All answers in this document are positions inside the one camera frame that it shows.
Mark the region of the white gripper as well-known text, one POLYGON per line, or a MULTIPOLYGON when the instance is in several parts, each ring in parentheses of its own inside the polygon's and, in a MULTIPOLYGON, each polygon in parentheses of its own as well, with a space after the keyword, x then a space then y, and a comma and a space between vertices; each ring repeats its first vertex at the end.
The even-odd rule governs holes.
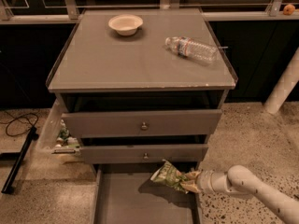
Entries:
POLYGON ((224 172, 216 172, 213 170, 203 171, 191 171, 186 174, 189 180, 195 180, 196 184, 181 183, 181 186, 187 191, 193 193, 214 193, 224 191, 224 172))

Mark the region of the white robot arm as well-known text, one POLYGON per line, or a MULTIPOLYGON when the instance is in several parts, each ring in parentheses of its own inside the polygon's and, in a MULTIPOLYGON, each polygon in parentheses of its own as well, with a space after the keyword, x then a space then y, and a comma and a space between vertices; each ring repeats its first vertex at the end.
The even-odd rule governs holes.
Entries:
MULTIPOLYGON (((299 81, 299 49, 292 56, 283 75, 264 104, 266 111, 275 114, 299 81)), ((227 172, 194 171, 190 181, 181 186, 194 193, 225 193, 252 195, 286 224, 299 224, 299 202, 265 184, 249 169, 234 165, 227 172)))

